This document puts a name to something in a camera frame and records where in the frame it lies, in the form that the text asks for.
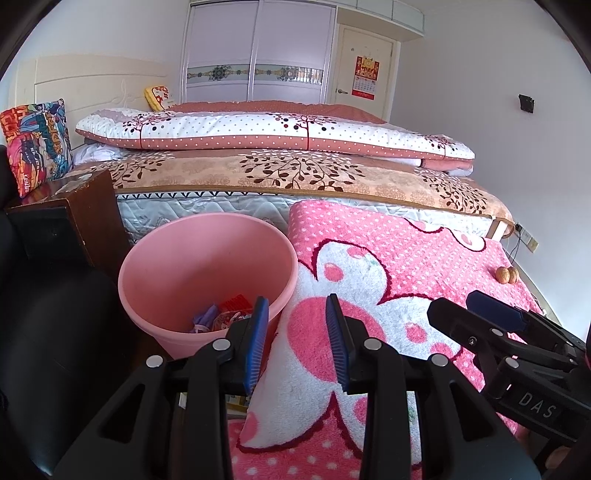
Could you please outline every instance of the white wall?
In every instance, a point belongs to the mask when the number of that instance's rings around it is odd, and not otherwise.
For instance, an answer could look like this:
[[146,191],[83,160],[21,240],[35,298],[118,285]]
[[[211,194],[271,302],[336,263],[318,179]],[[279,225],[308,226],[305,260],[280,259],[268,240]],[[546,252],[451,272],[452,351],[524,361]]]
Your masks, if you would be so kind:
[[15,106],[8,104],[8,91],[20,60],[68,53],[167,63],[173,79],[169,87],[178,98],[188,11],[189,0],[61,0],[35,27],[0,80],[0,111]]
[[[426,12],[404,43],[392,122],[476,153],[473,177],[540,243],[517,261],[558,319],[591,320],[591,74],[534,0],[466,0]],[[535,113],[518,95],[535,99]],[[515,245],[515,237],[510,247]]]

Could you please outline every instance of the screw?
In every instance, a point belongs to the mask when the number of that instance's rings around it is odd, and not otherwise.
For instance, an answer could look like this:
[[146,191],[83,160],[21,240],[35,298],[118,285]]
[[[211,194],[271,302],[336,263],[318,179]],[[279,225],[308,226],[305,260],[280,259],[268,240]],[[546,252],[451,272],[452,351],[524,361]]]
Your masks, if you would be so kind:
[[514,358],[508,357],[508,358],[505,359],[505,362],[511,368],[517,368],[517,367],[519,367],[519,362],[517,360],[515,360]]
[[368,338],[366,341],[363,342],[363,346],[367,350],[379,350],[382,348],[382,342],[377,338]]
[[445,355],[436,353],[431,357],[431,362],[433,362],[433,364],[437,365],[438,367],[445,367],[449,363],[449,360]]
[[152,355],[146,359],[146,365],[150,368],[157,368],[164,362],[164,358],[159,355]]
[[221,352],[223,350],[228,350],[230,348],[230,345],[231,345],[230,340],[227,340],[225,338],[218,338],[213,343],[213,349]]

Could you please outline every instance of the power cord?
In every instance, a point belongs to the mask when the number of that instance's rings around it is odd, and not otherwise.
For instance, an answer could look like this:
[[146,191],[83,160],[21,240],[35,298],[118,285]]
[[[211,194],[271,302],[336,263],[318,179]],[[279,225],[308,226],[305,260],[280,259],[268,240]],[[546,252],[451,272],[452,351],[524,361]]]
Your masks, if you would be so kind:
[[511,265],[513,265],[515,263],[517,253],[519,253],[519,245],[521,243],[522,232],[523,232],[523,230],[519,230],[519,236],[517,238],[517,245],[513,247],[513,250],[511,250],[511,253],[509,254],[509,262],[511,263]]

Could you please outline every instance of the pink rug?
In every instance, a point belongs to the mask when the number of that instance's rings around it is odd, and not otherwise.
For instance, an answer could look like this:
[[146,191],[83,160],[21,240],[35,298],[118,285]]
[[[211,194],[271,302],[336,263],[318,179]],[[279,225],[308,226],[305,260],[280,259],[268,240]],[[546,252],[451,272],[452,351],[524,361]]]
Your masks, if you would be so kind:
[[[300,268],[246,422],[230,426],[236,479],[358,478],[365,431],[365,395],[348,396],[336,382],[324,320],[328,294],[345,315],[406,355],[451,358],[476,388],[482,374],[472,354],[428,324],[432,299],[462,306],[481,290],[538,311],[522,282],[500,285],[495,270],[509,262],[498,242],[449,229],[306,200],[290,213],[289,237]],[[420,439],[409,394],[413,478],[420,478]],[[516,425],[508,421],[513,430]]]

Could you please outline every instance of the wooden nightstand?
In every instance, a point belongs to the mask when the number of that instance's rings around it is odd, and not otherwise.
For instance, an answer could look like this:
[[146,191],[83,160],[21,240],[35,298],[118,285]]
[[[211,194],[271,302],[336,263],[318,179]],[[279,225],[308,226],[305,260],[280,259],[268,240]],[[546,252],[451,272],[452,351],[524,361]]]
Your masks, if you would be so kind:
[[130,246],[108,171],[46,182],[6,212],[32,260],[82,262],[117,282]]

